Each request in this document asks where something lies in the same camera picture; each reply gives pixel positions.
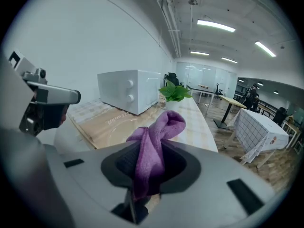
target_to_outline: checkered tablecloth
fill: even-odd
[[[186,128],[171,140],[218,152],[212,133],[201,111],[192,98],[179,102],[178,112],[186,121]],[[165,99],[140,115],[133,115],[96,99],[75,105],[68,115],[82,135],[95,148],[123,143],[135,129],[150,126],[165,111]]]
[[[236,137],[246,154],[246,162],[252,160],[262,151],[282,149],[288,144],[288,134],[276,123],[264,115],[240,109],[228,126],[234,126]]]

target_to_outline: white microwave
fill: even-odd
[[[97,75],[100,100],[139,115],[158,102],[161,74],[142,70]]]

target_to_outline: ceiling light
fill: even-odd
[[[230,60],[230,59],[228,59],[228,58],[224,58],[224,57],[222,57],[222,59],[227,60],[227,61],[229,61],[229,62],[238,63],[238,62],[233,61],[233,60]]]
[[[226,25],[221,25],[218,23],[214,23],[214,22],[210,22],[210,21],[204,21],[204,20],[198,20],[198,25],[207,25],[207,26],[211,26],[211,27],[216,27],[216,28],[220,28],[220,29],[224,29],[230,32],[234,32],[236,29],[232,28],[232,27],[228,27]]]
[[[270,56],[272,57],[276,57],[276,55],[271,51],[269,50],[267,47],[265,47],[261,42],[257,41],[256,42],[256,45],[258,45],[259,47],[261,47],[265,52],[267,52]]]
[[[191,53],[192,53],[192,54],[200,54],[200,55],[205,55],[205,56],[208,56],[208,55],[209,55],[208,53],[204,53],[204,52],[198,52],[198,51],[192,51]]]

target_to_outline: microwave knob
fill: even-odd
[[[127,88],[132,88],[133,87],[133,85],[134,85],[134,83],[133,83],[133,81],[132,80],[128,80],[127,81]]]
[[[134,100],[133,95],[128,95],[128,96],[127,96],[127,101],[128,101],[128,102],[132,102],[133,100]]]

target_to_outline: towel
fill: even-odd
[[[163,112],[150,127],[139,127],[127,141],[141,140],[141,146],[133,180],[134,199],[159,193],[165,165],[162,155],[162,139],[171,139],[180,134],[186,122],[175,111]]]

